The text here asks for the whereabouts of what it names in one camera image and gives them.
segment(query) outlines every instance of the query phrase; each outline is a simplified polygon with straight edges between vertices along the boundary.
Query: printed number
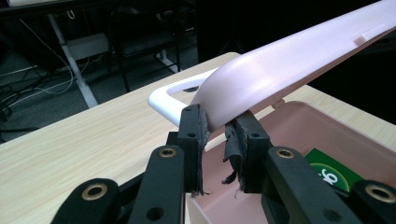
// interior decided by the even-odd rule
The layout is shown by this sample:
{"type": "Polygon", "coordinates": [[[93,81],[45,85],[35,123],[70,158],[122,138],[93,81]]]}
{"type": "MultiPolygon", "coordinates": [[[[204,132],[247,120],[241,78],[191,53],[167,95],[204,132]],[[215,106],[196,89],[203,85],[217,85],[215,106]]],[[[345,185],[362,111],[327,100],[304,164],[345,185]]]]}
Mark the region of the printed number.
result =
{"type": "Polygon", "coordinates": [[[336,175],[331,174],[331,173],[326,174],[326,169],[323,169],[322,174],[319,174],[319,175],[323,176],[323,180],[328,182],[331,185],[334,183],[337,183],[337,181],[338,181],[338,178],[336,175]]]}

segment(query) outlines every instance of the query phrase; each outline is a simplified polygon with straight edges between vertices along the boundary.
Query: wooden table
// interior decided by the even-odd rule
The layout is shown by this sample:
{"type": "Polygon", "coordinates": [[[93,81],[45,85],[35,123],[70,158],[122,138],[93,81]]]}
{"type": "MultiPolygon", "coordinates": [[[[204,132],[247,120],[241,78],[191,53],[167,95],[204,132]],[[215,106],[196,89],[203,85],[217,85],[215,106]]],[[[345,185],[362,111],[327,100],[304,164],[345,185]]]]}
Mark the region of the wooden table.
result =
{"type": "MultiPolygon", "coordinates": [[[[221,66],[227,53],[0,146],[0,223],[50,223],[70,192],[101,177],[119,185],[145,171],[150,152],[177,128],[147,104],[161,86],[221,66]]],[[[190,102],[194,93],[176,98],[190,102]]],[[[396,126],[303,86],[285,98],[307,102],[386,147],[396,126]]]]}

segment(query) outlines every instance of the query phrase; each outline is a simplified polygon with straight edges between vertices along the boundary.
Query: green card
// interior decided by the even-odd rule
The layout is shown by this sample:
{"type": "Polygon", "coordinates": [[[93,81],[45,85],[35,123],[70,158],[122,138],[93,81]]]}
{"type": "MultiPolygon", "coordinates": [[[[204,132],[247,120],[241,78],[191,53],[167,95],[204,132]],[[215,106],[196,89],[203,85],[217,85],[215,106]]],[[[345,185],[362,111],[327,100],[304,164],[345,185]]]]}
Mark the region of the green card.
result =
{"type": "Polygon", "coordinates": [[[323,180],[333,187],[349,192],[355,182],[363,180],[361,176],[347,168],[344,164],[317,148],[312,149],[306,154],[305,158],[323,180]]]}

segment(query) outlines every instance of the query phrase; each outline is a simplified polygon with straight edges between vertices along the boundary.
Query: white cable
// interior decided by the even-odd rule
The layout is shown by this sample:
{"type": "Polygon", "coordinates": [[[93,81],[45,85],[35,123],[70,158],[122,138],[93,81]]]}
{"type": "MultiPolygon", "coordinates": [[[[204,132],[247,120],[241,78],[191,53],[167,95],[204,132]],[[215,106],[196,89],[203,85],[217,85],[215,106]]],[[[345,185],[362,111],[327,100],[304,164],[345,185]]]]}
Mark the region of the white cable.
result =
{"type": "MultiPolygon", "coordinates": [[[[26,96],[25,98],[22,98],[22,99],[20,99],[19,101],[16,101],[16,102],[12,103],[12,104],[9,105],[8,107],[12,107],[12,106],[14,106],[14,105],[17,104],[17,103],[20,103],[20,102],[22,102],[22,101],[24,101],[24,100],[26,100],[26,99],[29,99],[29,98],[31,98],[31,97],[33,97],[33,96],[38,95],[39,93],[48,92],[48,90],[50,90],[50,89],[52,89],[52,88],[55,88],[55,87],[58,87],[58,86],[61,86],[61,85],[65,84],[65,83],[68,83],[68,82],[70,82],[70,81],[67,80],[66,82],[59,83],[59,84],[57,84],[57,85],[55,85],[55,86],[52,86],[52,87],[49,87],[49,88],[46,88],[46,89],[35,88],[35,90],[41,90],[41,91],[38,91],[38,92],[36,92],[36,93],[33,93],[32,95],[26,96]]],[[[70,87],[71,87],[71,84],[69,84],[69,86],[66,88],[66,90],[64,90],[64,92],[67,91],[70,87]]],[[[15,94],[13,94],[13,95],[11,95],[11,96],[8,96],[8,98],[6,98],[6,99],[9,99],[10,97],[15,96],[16,94],[17,94],[17,93],[15,93],[15,94]]]]}
{"type": "Polygon", "coordinates": [[[67,16],[68,16],[71,20],[73,20],[73,19],[76,18],[76,15],[74,14],[74,11],[73,11],[73,10],[68,10],[68,11],[67,11],[67,16]]]}
{"type": "Polygon", "coordinates": [[[22,69],[17,70],[17,71],[12,71],[12,72],[9,72],[9,73],[2,74],[2,75],[0,75],[0,77],[6,77],[6,76],[14,75],[16,73],[23,72],[23,71],[26,71],[26,70],[29,70],[29,69],[32,69],[32,68],[36,68],[36,67],[37,67],[37,65],[33,65],[31,67],[22,68],[22,69]]]}
{"type": "Polygon", "coordinates": [[[22,19],[20,19],[20,21],[21,21],[21,23],[30,31],[30,32],[32,32],[32,34],[33,35],[35,35],[35,37],[37,37],[37,39],[44,45],[44,46],[46,46],[47,47],[47,49],[49,49],[53,54],[55,54],[65,65],[66,65],[66,67],[67,67],[67,69],[69,70],[69,73],[70,73],[70,84],[69,84],[69,86],[66,88],[66,89],[64,89],[63,91],[60,91],[60,92],[51,92],[51,91],[46,91],[46,93],[51,93],[51,94],[60,94],[60,93],[63,93],[63,92],[65,92],[65,91],[67,91],[69,88],[70,88],[70,86],[72,85],[72,83],[73,83],[73,79],[74,79],[74,76],[73,76],[73,72],[72,72],[72,70],[70,69],[70,67],[69,67],[69,65],[64,61],[64,59],[59,55],[59,54],[57,54],[50,46],[48,46],[41,38],[40,38],[40,36],[38,36],[22,19]]]}
{"type": "Polygon", "coordinates": [[[88,58],[88,61],[85,63],[84,67],[81,69],[81,73],[83,73],[85,71],[85,69],[87,68],[88,64],[90,63],[91,57],[88,58]]]}

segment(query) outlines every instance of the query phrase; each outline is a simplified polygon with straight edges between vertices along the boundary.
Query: bolt hole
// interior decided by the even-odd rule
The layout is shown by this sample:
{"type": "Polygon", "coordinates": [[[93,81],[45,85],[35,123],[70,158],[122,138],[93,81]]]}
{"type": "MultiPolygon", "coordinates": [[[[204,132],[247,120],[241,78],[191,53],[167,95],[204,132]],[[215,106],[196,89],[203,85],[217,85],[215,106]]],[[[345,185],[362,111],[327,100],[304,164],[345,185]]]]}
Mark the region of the bolt hole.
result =
{"type": "Polygon", "coordinates": [[[288,151],[280,151],[279,154],[286,157],[289,157],[291,155],[288,151]]]}
{"type": "Polygon", "coordinates": [[[390,198],[390,196],[385,191],[382,191],[381,189],[373,189],[373,193],[378,195],[379,197],[390,198]]]}
{"type": "Polygon", "coordinates": [[[325,209],[323,211],[323,216],[325,216],[330,222],[340,222],[342,219],[341,215],[332,209],[325,209]]]}
{"type": "Polygon", "coordinates": [[[171,149],[166,149],[166,150],[163,151],[163,155],[169,156],[169,155],[172,155],[172,154],[173,154],[173,150],[171,150],[171,149]]]}
{"type": "Polygon", "coordinates": [[[147,218],[150,221],[157,221],[163,217],[163,209],[161,207],[154,207],[148,210],[147,218]]]}
{"type": "Polygon", "coordinates": [[[88,195],[93,196],[93,195],[99,194],[100,192],[102,192],[101,188],[94,187],[94,188],[88,190],[88,195]]]}

